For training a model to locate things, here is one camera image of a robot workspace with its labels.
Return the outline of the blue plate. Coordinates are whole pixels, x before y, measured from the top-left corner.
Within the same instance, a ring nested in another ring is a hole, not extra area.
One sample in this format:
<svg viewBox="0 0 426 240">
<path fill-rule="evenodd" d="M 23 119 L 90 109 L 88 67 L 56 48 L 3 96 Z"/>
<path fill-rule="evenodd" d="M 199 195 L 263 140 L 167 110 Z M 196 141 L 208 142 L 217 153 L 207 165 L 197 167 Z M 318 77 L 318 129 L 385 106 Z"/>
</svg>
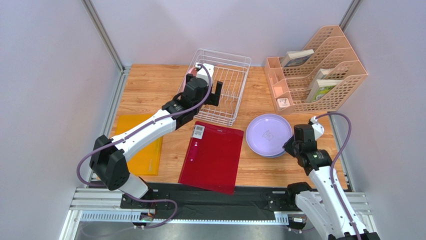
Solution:
<svg viewBox="0 0 426 240">
<path fill-rule="evenodd" d="M 278 158 L 278 157 L 280 157 L 280 156 L 284 155 L 285 153 L 286 153 L 286 151 L 284 150 L 284 151 L 282 151 L 282 152 L 280 152 L 280 153 L 278 153 L 278 154 L 274 154 L 274 155 L 264 155 L 264 154 L 259 154 L 259 156 L 261 156 L 261 157 L 263 157 L 263 158 Z"/>
</svg>

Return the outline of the purple plate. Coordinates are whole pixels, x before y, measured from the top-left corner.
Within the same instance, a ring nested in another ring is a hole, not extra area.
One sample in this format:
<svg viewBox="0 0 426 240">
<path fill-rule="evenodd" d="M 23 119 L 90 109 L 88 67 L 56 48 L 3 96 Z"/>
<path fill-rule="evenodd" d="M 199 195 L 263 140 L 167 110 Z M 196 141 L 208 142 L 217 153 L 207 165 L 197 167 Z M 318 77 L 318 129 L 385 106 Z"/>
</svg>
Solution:
<svg viewBox="0 0 426 240">
<path fill-rule="evenodd" d="M 250 149 L 258 155 L 276 155 L 284 151 L 283 145 L 292 135 L 293 129 L 285 118 L 268 113 L 249 123 L 245 140 Z"/>
</svg>

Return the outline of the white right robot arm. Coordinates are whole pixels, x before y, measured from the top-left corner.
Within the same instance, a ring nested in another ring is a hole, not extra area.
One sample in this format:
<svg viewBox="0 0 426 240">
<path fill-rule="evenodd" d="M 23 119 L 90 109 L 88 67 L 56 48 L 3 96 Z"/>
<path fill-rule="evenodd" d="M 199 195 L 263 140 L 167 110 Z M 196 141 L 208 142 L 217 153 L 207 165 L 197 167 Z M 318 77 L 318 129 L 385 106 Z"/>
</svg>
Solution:
<svg viewBox="0 0 426 240">
<path fill-rule="evenodd" d="M 325 132 L 319 119 L 332 115 L 346 120 L 348 132 L 343 145 L 347 145 L 352 123 L 346 115 L 335 111 L 313 116 L 307 124 L 295 125 L 293 136 L 283 145 L 285 152 L 297 159 L 320 195 L 317 199 L 307 182 L 292 183 L 286 188 L 284 205 L 301 210 L 324 240 L 378 240 L 379 234 L 368 231 L 339 184 L 335 165 L 344 146 L 334 158 L 326 150 L 318 149 L 317 140 Z"/>
</svg>

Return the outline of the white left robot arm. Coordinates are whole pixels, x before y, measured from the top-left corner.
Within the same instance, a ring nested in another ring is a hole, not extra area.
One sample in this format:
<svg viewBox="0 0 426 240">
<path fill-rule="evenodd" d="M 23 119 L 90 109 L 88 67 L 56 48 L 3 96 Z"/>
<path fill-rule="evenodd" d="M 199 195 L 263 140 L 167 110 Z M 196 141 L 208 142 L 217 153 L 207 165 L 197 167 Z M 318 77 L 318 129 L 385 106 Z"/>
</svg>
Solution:
<svg viewBox="0 0 426 240">
<path fill-rule="evenodd" d="M 150 143 L 192 121 L 210 99 L 214 104 L 219 102 L 212 93 L 212 79 L 187 74 L 184 90 L 148 120 L 114 138 L 99 136 L 90 153 L 90 168 L 108 190 L 120 190 L 141 199 L 149 187 L 140 177 L 130 173 L 128 160 Z"/>
</svg>

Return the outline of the green book in rack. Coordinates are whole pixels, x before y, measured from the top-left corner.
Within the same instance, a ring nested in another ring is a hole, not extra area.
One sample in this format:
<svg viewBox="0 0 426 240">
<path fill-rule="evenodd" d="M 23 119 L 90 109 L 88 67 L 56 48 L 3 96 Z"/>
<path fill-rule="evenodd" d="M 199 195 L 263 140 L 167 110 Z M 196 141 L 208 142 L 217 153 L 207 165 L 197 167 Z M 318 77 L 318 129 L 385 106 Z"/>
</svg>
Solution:
<svg viewBox="0 0 426 240">
<path fill-rule="evenodd" d="M 342 82 L 341 79 L 316 79 L 308 86 L 307 103 L 316 102 Z"/>
</svg>

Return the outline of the pink file rack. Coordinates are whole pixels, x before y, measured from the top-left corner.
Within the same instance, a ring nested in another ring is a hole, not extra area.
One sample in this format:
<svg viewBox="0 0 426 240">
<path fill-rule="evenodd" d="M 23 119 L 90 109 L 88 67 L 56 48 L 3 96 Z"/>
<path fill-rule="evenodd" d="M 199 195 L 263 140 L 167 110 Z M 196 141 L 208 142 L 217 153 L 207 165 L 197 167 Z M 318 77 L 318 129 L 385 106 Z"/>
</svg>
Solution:
<svg viewBox="0 0 426 240">
<path fill-rule="evenodd" d="M 368 73 L 338 25 L 321 27 L 304 47 L 314 54 L 300 66 L 285 66 L 283 74 L 293 104 L 286 114 L 337 111 L 360 86 Z M 327 80 L 340 80 L 330 92 L 315 102 L 308 101 L 309 85 L 320 69 L 330 69 Z"/>
</svg>

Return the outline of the upper book in rack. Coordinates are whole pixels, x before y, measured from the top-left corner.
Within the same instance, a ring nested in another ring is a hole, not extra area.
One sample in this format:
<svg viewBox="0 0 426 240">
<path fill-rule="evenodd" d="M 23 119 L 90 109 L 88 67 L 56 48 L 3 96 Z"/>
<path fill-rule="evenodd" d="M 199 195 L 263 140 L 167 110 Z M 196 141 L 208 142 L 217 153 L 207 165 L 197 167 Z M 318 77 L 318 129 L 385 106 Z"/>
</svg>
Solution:
<svg viewBox="0 0 426 240">
<path fill-rule="evenodd" d="M 288 51 L 285 56 L 279 58 L 279 62 L 283 68 L 298 67 L 303 65 L 314 53 L 313 49 Z"/>
</svg>

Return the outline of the pink plate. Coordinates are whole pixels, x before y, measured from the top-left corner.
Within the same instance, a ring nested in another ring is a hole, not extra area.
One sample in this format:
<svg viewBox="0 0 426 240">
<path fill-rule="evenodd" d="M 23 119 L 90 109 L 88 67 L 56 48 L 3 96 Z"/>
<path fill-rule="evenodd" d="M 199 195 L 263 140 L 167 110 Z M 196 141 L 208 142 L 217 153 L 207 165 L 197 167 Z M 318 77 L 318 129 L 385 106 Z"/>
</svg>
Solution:
<svg viewBox="0 0 426 240">
<path fill-rule="evenodd" d="M 194 76 L 194 77 L 196 77 L 197 76 L 197 73 L 198 73 L 198 71 L 199 71 L 199 68 L 197 68 L 197 67 L 191 67 L 188 71 L 187 71 L 187 75 L 188 74 L 190 74 L 190 75 L 192 75 L 192 76 Z"/>
</svg>

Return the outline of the red folder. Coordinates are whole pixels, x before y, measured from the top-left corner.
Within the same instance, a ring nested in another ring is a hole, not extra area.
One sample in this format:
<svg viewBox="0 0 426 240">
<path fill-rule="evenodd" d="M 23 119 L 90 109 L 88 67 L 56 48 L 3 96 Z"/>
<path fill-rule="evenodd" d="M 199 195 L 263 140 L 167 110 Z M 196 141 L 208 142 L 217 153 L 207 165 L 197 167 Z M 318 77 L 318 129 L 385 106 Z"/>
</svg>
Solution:
<svg viewBox="0 0 426 240">
<path fill-rule="evenodd" d="M 232 195 L 244 131 L 196 121 L 178 183 Z"/>
</svg>

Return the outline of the orange folder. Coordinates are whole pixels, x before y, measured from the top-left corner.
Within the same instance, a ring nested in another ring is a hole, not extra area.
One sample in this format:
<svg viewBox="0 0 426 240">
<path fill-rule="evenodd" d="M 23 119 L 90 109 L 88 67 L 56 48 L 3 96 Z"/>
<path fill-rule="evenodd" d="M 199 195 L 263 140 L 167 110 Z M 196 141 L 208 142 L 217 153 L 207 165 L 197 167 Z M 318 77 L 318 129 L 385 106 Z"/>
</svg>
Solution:
<svg viewBox="0 0 426 240">
<path fill-rule="evenodd" d="M 148 120 L 152 114 L 121 115 L 118 117 L 115 134 L 119 135 L 131 130 Z M 130 161 L 128 169 L 137 176 L 157 176 L 160 168 L 163 138 L 158 138 L 140 150 Z"/>
</svg>

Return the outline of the middle white book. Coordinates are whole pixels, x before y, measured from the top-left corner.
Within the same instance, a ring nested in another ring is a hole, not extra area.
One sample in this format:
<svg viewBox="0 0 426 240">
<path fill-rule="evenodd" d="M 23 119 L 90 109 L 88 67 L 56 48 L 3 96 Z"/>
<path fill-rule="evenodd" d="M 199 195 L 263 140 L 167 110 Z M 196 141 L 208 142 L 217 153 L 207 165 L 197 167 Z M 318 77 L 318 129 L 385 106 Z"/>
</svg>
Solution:
<svg viewBox="0 0 426 240">
<path fill-rule="evenodd" d="M 333 70 L 334 68 L 328 68 L 328 69 L 320 68 L 318 72 L 316 73 L 316 75 L 313 77 L 310 84 L 308 85 L 307 89 L 311 89 L 314 83 L 316 82 L 316 80 L 325 79 L 325 77 L 327 77 L 327 75 L 330 74 Z"/>
</svg>

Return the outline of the left aluminium corner post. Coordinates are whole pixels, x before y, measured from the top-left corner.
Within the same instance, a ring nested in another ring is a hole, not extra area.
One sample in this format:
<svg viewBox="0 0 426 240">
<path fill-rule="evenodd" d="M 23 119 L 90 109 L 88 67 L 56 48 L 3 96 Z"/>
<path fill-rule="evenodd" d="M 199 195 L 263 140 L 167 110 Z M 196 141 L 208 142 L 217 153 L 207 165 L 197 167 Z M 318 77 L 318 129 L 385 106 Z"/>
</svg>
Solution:
<svg viewBox="0 0 426 240">
<path fill-rule="evenodd" d="M 119 57 L 119 54 L 116 50 L 116 48 L 114 47 L 114 44 L 110 38 L 110 36 L 108 35 L 108 32 L 96 10 L 96 7 L 94 5 L 94 3 L 91 0 L 81 0 L 84 8 L 86 9 L 94 27 L 96 28 L 104 46 L 106 47 L 107 51 L 109 52 L 112 61 L 115 65 L 115 67 L 117 68 L 117 70 L 120 73 L 123 73 L 126 69 L 126 67 L 124 66 L 121 58 Z"/>
</svg>

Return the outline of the aluminium corner post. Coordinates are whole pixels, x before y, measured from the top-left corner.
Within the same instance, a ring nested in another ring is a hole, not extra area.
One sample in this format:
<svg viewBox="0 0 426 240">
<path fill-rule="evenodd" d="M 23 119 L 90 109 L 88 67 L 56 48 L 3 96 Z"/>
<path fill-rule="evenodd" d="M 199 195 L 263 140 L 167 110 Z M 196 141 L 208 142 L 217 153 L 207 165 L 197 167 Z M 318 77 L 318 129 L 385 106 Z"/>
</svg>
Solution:
<svg viewBox="0 0 426 240">
<path fill-rule="evenodd" d="M 124 66 L 121 58 L 119 57 L 119 54 L 116 50 L 116 48 L 114 47 L 114 44 L 110 38 L 110 36 L 108 35 L 108 32 L 96 10 L 96 7 L 94 5 L 94 3 L 91 0 L 81 0 L 84 8 L 86 9 L 94 27 L 96 28 L 104 46 L 106 47 L 107 51 L 109 52 L 112 61 L 115 65 L 115 67 L 117 68 L 117 70 L 120 73 L 123 73 L 126 69 L 126 67 Z"/>
<path fill-rule="evenodd" d="M 339 27 L 343 32 L 345 32 L 348 28 L 349 24 L 351 23 L 353 17 L 355 16 L 362 3 L 363 0 L 352 0 L 350 2 L 345 14 L 343 15 L 339 23 Z"/>
</svg>

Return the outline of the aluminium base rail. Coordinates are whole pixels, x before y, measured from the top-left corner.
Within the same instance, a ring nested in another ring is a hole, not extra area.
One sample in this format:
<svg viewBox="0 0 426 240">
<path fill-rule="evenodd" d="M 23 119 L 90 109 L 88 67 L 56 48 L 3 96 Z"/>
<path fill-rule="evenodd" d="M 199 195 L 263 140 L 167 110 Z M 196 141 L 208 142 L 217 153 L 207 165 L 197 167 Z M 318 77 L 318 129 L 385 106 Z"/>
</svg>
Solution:
<svg viewBox="0 0 426 240">
<path fill-rule="evenodd" d="M 154 183 L 153 203 L 119 190 L 76 189 L 60 238 L 72 240 L 81 222 L 294 225 L 303 212 L 280 187 L 237 186 L 232 195 L 181 184 Z"/>
</svg>

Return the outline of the right aluminium corner post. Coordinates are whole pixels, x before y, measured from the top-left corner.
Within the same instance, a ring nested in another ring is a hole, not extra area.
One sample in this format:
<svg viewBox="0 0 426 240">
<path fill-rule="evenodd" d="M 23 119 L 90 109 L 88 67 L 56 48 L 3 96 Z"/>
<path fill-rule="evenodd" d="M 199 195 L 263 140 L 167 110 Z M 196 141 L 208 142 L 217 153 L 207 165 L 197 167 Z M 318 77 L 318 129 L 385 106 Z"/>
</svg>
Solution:
<svg viewBox="0 0 426 240">
<path fill-rule="evenodd" d="M 339 27 L 343 32 L 345 32 L 348 28 L 349 24 L 351 23 L 353 17 L 355 16 L 362 3 L 363 0 L 352 0 L 350 2 L 345 14 L 343 15 L 339 23 Z"/>
</svg>

